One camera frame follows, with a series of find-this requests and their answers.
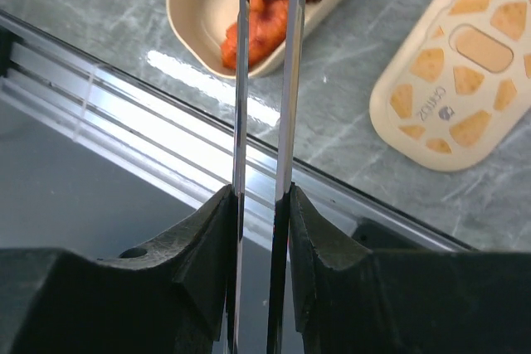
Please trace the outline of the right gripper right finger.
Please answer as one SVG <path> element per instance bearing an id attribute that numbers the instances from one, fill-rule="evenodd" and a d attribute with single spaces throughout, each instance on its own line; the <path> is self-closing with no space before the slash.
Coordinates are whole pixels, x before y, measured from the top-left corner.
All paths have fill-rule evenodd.
<path id="1" fill-rule="evenodd" d="M 530 256 L 370 250 L 290 190 L 295 327 L 308 353 L 527 353 Z"/>

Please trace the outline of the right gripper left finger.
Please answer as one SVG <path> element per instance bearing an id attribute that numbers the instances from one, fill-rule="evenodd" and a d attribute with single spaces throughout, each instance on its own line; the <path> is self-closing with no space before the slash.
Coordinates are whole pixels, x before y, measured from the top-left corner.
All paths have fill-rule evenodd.
<path id="1" fill-rule="evenodd" d="M 111 259 L 1 252 L 4 353 L 209 353 L 231 292 L 234 192 Z"/>

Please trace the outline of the spotted orange food piece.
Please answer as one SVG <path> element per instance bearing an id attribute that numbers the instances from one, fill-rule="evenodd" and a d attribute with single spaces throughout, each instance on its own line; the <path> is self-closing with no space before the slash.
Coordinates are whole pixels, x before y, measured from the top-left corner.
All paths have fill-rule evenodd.
<path id="1" fill-rule="evenodd" d="M 249 12 L 249 67 L 262 62 L 286 37 L 289 0 L 264 0 L 262 12 Z M 237 23 L 226 30 L 221 44 L 224 67 L 236 69 Z"/>

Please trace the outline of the beige lunch box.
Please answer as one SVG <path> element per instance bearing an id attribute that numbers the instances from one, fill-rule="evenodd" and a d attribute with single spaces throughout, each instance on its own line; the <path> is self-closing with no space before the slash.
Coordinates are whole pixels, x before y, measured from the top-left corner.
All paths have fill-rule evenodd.
<path id="1" fill-rule="evenodd" d="M 311 32 L 343 0 L 309 2 L 304 11 L 304 35 Z M 170 26 L 176 37 L 213 74 L 235 79 L 236 72 L 222 64 L 220 45 L 236 21 L 239 0 L 166 0 Z"/>

